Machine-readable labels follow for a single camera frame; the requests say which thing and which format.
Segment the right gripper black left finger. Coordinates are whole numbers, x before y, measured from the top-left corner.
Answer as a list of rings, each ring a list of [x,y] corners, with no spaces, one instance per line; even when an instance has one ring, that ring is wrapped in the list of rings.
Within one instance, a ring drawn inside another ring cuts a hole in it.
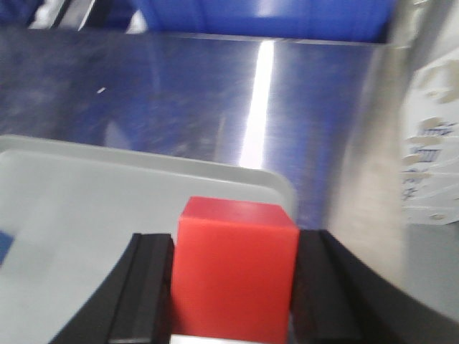
[[[52,343],[169,343],[173,253],[170,234],[134,234]]]

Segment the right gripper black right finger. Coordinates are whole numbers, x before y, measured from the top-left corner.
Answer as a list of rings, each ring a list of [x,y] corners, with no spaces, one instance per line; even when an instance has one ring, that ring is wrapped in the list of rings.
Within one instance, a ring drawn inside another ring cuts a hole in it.
[[[297,343],[454,343],[455,321],[395,287],[326,230],[301,230],[290,304]]]

